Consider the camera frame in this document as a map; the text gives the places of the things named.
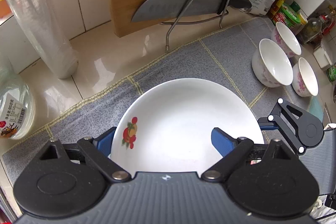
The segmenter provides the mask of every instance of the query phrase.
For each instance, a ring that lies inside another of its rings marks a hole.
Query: plastic wrap roll
[[[61,30],[53,0],[7,0],[23,32],[49,69],[60,79],[78,65],[75,51]]]

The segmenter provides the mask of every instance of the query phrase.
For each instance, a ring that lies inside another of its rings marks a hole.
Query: green jar
[[[327,69],[327,76],[330,82],[336,80],[336,65],[333,65],[329,69]]]
[[[290,29],[301,23],[297,13],[286,3],[280,7],[279,11],[272,18],[272,21],[273,24],[276,24],[278,21],[282,22]]]

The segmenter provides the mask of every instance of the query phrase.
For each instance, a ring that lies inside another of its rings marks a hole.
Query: white bowl
[[[271,40],[276,42],[288,58],[301,55],[301,46],[292,31],[282,22],[277,22],[271,34]]]
[[[301,97],[316,96],[319,93],[316,76],[308,61],[300,57],[293,67],[292,87]]]
[[[227,88],[203,79],[168,81],[145,92],[125,112],[111,159],[132,177],[137,171],[201,175],[222,158],[211,144],[215,127],[233,138],[264,143],[250,109]]]
[[[284,51],[272,40],[264,38],[252,57],[252,69],[258,80],[270,88],[290,85],[293,70]]]

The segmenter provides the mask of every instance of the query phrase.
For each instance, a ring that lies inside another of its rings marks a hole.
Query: gray dish mat
[[[13,185],[22,170],[50,137],[75,143],[85,136],[97,137],[117,126],[128,107],[152,87],[178,78],[201,78],[225,86],[238,95],[258,119],[266,117],[278,98],[309,110],[312,98],[300,97],[292,86],[268,88],[255,77],[251,58],[259,41],[270,38],[271,20],[256,17],[221,29],[162,55],[105,90],[82,100],[2,155]],[[265,143],[281,138],[263,131]]]

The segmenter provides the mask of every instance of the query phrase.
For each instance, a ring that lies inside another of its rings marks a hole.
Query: kitchen knife
[[[146,0],[135,12],[132,22],[169,19],[178,17],[188,0]],[[221,14],[226,0],[194,0],[184,16]],[[251,8],[249,0],[230,0],[229,6],[234,8]]]

